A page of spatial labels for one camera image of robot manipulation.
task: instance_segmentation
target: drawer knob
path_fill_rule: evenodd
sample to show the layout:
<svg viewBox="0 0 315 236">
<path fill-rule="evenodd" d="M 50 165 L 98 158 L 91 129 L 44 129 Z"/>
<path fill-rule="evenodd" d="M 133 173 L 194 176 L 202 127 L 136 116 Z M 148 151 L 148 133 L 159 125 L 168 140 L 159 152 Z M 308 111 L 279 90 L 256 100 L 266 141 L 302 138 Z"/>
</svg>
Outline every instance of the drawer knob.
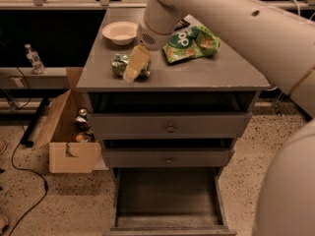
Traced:
<svg viewBox="0 0 315 236">
<path fill-rule="evenodd" d="M 167 132 L 168 133 L 174 133 L 175 132 L 175 127 L 172 124 L 169 124 L 167 127 Z"/>
<path fill-rule="evenodd" d="M 172 162 L 173 162 L 173 160 L 170 157 L 168 157 L 166 159 L 166 164 L 172 164 Z"/>
</svg>

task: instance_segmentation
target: green chip bag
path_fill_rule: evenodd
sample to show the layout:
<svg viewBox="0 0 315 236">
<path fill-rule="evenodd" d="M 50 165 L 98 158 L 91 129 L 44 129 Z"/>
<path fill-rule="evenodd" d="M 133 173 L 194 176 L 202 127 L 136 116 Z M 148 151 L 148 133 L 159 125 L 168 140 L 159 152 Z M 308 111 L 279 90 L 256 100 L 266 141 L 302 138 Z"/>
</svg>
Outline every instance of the green chip bag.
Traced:
<svg viewBox="0 0 315 236">
<path fill-rule="evenodd" d="M 192 27 L 175 33 L 164 46 L 168 63 L 183 59 L 211 56 L 220 47 L 220 39 L 205 26 Z"/>
</svg>

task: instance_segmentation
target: gray countertop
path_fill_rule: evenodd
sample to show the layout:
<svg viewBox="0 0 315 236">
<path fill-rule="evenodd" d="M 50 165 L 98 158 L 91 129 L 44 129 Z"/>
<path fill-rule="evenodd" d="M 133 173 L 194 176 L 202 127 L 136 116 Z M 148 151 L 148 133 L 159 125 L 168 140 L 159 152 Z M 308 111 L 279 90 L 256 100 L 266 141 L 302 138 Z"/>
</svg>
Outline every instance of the gray countertop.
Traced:
<svg viewBox="0 0 315 236">
<path fill-rule="evenodd" d="M 262 90 L 269 84 L 265 77 L 223 41 L 212 57 L 204 57 L 170 65 L 162 51 L 152 51 L 152 74 L 128 84 L 111 71 L 110 60 L 115 53 L 131 54 L 137 40 L 118 46 L 103 39 L 101 30 L 112 22 L 138 23 L 143 8 L 110 8 L 99 28 L 94 46 L 78 83 L 80 91 L 233 91 Z M 186 19 L 192 25 L 198 21 Z"/>
</svg>

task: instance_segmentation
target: person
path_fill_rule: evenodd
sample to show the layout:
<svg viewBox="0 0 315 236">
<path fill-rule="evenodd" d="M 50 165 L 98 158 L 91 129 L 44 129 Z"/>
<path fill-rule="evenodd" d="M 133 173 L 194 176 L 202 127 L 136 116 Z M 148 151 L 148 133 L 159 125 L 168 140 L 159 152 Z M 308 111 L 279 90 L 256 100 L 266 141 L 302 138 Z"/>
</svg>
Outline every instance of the person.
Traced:
<svg viewBox="0 0 315 236">
<path fill-rule="evenodd" d="M 0 139 L 0 154 L 2 154 L 6 148 L 7 148 L 7 145 L 8 143 L 3 140 L 3 139 Z M 0 234 L 2 234 L 2 232 L 8 227 L 9 225 L 9 219 L 0 213 Z"/>
</svg>

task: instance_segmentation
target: granite floor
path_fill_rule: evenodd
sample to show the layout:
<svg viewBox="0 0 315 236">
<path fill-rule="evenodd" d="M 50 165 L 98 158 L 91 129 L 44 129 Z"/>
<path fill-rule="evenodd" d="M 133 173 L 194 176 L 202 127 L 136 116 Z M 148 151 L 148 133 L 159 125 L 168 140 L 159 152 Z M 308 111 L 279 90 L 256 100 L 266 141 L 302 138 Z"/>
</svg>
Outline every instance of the granite floor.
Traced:
<svg viewBox="0 0 315 236">
<path fill-rule="evenodd" d="M 305 123 L 305 118 L 290 102 L 281 104 L 278 116 L 270 102 L 257 103 L 254 116 L 236 153 L 220 177 L 220 190 L 230 228 L 239 236 L 250 236 L 255 206 L 266 169 L 284 141 Z M 39 118 L 31 139 L 35 139 L 45 120 Z M 48 171 L 48 146 L 32 150 L 19 145 L 28 121 L 0 119 L 0 138 L 8 142 L 0 154 L 0 213 L 10 220 L 3 234 L 16 236 L 98 236 L 109 228 L 114 186 L 108 171 L 91 174 L 51 174 Z M 38 172 L 48 184 L 44 199 L 11 231 L 18 220 L 44 195 L 43 181 L 27 170 Z"/>
</svg>

